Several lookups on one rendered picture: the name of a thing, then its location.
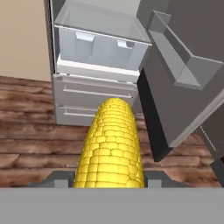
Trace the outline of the grey fridge drawer front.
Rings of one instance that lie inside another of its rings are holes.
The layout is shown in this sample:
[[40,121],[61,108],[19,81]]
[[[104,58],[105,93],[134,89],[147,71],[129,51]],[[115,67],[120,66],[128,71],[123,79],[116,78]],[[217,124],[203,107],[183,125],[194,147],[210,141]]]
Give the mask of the grey fridge drawer front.
[[94,120],[96,108],[79,108],[70,106],[55,106],[57,124],[72,126],[90,126]]
[[78,75],[54,75],[53,90],[56,104],[89,109],[96,109],[108,98],[122,98],[132,105],[137,96],[137,86],[133,83]]

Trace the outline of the grey fridge door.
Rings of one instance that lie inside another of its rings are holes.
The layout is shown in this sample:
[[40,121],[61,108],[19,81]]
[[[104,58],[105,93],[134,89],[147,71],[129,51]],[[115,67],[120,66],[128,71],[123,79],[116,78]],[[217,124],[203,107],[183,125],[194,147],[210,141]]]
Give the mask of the grey fridge door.
[[224,103],[224,0],[141,0],[152,46],[137,81],[153,159]]

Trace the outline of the clear fridge crisper bin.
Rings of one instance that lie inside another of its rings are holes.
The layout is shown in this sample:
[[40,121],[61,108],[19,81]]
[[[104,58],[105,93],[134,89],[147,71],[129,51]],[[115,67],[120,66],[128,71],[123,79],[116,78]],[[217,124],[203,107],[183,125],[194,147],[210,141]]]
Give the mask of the clear fridge crisper bin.
[[63,60],[136,71],[148,46],[60,27],[59,48]]

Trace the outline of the grey fridge body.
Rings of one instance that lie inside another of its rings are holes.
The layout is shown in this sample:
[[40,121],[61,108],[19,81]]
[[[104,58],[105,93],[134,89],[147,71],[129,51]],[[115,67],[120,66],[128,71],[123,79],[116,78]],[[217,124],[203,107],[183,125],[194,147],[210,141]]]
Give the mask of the grey fridge body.
[[151,13],[169,0],[44,0],[55,122],[88,126],[108,98],[143,113],[137,80]]

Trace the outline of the yellow corn cob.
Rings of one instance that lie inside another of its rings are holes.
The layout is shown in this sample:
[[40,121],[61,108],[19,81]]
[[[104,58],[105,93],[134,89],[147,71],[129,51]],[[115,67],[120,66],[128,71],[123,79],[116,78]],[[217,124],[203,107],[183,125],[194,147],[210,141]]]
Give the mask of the yellow corn cob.
[[73,186],[144,187],[136,120],[126,101],[109,98],[98,108],[84,141]]

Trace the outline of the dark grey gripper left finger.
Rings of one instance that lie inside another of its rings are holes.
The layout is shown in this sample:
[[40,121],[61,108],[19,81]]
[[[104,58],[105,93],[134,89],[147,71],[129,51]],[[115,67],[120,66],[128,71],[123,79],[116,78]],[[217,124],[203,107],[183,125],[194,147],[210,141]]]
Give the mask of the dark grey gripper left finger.
[[38,183],[30,183],[29,187],[72,188],[74,186],[74,171],[53,171],[47,178]]

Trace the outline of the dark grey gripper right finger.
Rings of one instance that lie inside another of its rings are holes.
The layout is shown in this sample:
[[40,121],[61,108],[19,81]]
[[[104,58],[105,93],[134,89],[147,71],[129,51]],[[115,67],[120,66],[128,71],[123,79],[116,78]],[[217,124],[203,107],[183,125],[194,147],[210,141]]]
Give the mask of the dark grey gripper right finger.
[[181,188],[187,185],[171,179],[164,171],[144,171],[146,188]]

